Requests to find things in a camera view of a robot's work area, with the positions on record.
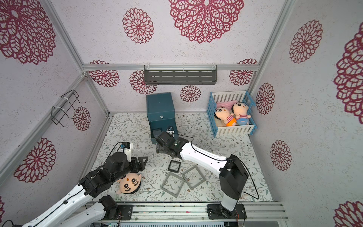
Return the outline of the teal drawer cabinet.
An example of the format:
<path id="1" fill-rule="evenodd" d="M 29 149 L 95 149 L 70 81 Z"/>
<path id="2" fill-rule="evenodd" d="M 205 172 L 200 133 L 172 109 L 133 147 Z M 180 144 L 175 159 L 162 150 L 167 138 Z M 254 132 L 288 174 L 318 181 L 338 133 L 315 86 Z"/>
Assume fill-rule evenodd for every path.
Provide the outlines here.
<path id="1" fill-rule="evenodd" d="M 153 129 L 161 128 L 162 131 L 167 131 L 169 126 L 172 126 L 175 134 L 178 134 L 172 94 L 167 92 L 147 95 L 146 102 L 147 119 L 150 126 L 150 138 L 151 131 Z M 151 142 L 153 144 L 157 144 L 155 138 L 151 138 Z"/>

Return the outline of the black brooch box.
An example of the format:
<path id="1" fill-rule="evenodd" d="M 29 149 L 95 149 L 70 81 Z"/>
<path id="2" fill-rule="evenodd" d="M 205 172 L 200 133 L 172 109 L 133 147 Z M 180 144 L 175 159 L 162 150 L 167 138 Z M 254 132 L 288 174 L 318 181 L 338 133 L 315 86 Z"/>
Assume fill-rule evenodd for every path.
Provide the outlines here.
<path id="1" fill-rule="evenodd" d="M 172 172 L 172 173 L 176 173 L 178 174 L 181 168 L 181 162 L 179 161 L 175 161 L 175 160 L 171 160 L 168 166 L 168 171 Z"/>
<path id="2" fill-rule="evenodd" d="M 162 132 L 161 128 L 153 129 L 151 131 L 151 138 L 157 137 Z"/>

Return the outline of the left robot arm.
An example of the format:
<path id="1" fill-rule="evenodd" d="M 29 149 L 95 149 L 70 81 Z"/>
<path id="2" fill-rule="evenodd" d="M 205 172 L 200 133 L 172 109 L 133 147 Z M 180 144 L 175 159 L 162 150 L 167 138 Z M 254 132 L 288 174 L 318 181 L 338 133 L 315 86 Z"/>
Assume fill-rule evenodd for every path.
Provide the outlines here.
<path id="1" fill-rule="evenodd" d="M 55 205 L 39 215 L 24 227 L 85 227 L 105 217 L 107 213 L 116 214 L 117 203 L 111 196 L 102 197 L 99 202 L 78 215 L 71 216 L 79 208 L 95 199 L 119 179 L 129 173 L 142 172 L 148 157 L 132 157 L 116 152 L 96 170 L 89 172 L 79 183 Z"/>

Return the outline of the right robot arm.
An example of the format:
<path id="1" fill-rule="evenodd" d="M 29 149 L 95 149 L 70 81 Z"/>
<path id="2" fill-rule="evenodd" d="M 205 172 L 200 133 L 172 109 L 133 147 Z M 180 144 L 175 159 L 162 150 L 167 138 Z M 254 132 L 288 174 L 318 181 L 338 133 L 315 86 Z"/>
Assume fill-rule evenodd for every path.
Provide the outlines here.
<path id="1" fill-rule="evenodd" d="M 212 154 L 183 137 L 176 139 L 165 131 L 156 136 L 155 140 L 162 151 L 172 158 L 193 162 L 218 176 L 224 194 L 221 207 L 229 212 L 235 209 L 250 177 L 248 168 L 237 156 Z"/>

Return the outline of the grey brooch box left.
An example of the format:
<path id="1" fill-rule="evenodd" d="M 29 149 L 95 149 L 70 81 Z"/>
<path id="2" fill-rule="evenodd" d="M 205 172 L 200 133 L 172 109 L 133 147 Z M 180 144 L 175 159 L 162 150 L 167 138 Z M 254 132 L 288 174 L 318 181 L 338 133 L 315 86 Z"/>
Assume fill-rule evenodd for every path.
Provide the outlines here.
<path id="1" fill-rule="evenodd" d="M 168 173 L 165 180 L 160 185 L 160 188 L 169 195 L 177 198 L 182 190 L 184 183 L 185 180 L 182 177 L 174 173 Z"/>

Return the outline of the grey brooch box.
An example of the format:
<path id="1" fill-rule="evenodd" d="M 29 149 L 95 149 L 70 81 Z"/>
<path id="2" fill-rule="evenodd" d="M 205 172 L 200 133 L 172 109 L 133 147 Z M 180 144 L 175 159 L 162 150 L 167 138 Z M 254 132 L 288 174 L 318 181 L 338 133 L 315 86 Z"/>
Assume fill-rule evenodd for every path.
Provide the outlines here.
<path id="1" fill-rule="evenodd" d="M 182 190 L 184 183 L 185 180 L 182 177 L 174 173 L 168 173 L 165 180 L 160 185 L 160 188 L 169 195 L 177 198 Z"/>
<path id="2" fill-rule="evenodd" d="M 194 190 L 195 188 L 206 182 L 205 176 L 202 174 L 201 170 L 197 166 L 193 166 L 192 168 L 183 172 L 182 177 L 190 190 Z"/>

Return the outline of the grey brooch box right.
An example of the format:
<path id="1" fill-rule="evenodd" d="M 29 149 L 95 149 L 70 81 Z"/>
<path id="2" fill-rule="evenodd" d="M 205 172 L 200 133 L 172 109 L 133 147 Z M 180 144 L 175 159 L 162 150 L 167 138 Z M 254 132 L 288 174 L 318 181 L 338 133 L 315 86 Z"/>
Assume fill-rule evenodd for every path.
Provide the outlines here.
<path id="1" fill-rule="evenodd" d="M 194 190 L 195 188 L 206 182 L 205 176 L 202 174 L 201 170 L 197 166 L 193 166 L 192 168 L 183 172 L 182 177 L 190 190 Z"/>

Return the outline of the large plush doll head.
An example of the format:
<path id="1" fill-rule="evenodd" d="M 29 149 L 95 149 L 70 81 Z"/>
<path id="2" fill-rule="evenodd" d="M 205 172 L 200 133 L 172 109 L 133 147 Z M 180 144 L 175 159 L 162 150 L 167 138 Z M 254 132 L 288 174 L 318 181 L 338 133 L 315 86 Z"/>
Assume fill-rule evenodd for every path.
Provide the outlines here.
<path id="1" fill-rule="evenodd" d="M 119 190 L 117 194 L 134 194 L 141 187 L 142 175 L 137 173 L 128 173 L 124 178 L 117 180 Z"/>

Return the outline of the plush doll orange pants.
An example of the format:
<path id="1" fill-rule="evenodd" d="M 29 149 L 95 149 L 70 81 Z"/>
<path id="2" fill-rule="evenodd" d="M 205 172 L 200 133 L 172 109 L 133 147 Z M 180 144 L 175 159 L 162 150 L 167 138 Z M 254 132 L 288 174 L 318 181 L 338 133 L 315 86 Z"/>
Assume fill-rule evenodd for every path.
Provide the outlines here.
<path id="1" fill-rule="evenodd" d="M 217 108 L 215 110 L 214 116 L 216 119 L 221 120 L 228 127 L 237 125 L 237 121 L 233 113 L 230 113 L 230 111 L 225 107 Z"/>

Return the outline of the blue white toy crib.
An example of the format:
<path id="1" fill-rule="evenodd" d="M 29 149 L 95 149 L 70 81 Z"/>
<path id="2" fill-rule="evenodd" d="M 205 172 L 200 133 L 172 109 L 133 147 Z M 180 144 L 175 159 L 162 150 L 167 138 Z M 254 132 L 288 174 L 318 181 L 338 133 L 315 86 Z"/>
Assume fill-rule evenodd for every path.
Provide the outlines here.
<path id="1" fill-rule="evenodd" d="M 213 136 L 253 135 L 257 125 L 251 109 L 255 105 L 247 91 L 211 92 L 207 114 Z"/>

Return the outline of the plush doll blue pants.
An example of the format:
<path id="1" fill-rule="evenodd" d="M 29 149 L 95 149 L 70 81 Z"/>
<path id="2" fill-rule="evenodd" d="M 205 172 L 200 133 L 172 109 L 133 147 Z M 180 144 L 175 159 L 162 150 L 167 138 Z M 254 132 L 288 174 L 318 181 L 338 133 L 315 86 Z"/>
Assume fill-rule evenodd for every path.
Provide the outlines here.
<path id="1" fill-rule="evenodd" d="M 249 125 L 251 115 L 248 115 L 249 106 L 245 103 L 235 103 L 232 106 L 232 113 L 238 125 Z"/>

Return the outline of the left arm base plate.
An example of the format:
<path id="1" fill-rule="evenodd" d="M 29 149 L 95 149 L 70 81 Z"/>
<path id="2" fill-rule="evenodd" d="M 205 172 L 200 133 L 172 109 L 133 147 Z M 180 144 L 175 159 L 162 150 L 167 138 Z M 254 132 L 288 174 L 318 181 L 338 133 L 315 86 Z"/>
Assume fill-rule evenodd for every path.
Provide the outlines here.
<path id="1" fill-rule="evenodd" d="M 117 205 L 116 208 L 111 209 L 108 218 L 109 220 L 131 220 L 133 207 L 129 204 Z"/>

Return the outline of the grey wall shelf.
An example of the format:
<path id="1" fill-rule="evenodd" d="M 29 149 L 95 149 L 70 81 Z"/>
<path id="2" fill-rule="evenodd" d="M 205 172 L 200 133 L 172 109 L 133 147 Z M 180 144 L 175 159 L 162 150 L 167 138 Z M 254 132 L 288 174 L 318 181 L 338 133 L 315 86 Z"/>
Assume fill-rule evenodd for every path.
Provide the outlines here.
<path id="1" fill-rule="evenodd" d="M 217 66 L 212 65 L 145 65 L 147 85 L 215 85 Z"/>

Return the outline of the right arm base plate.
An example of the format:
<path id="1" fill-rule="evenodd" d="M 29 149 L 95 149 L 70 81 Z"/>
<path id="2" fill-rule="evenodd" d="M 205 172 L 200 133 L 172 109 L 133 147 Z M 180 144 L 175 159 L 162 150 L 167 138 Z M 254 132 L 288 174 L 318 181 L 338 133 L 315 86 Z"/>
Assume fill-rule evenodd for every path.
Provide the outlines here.
<path id="1" fill-rule="evenodd" d="M 235 208 L 232 211 L 222 207 L 221 203 L 219 204 L 208 204 L 207 205 L 207 213 L 208 217 L 211 220 L 216 219 L 246 219 L 247 214 L 243 204 L 236 204 Z"/>

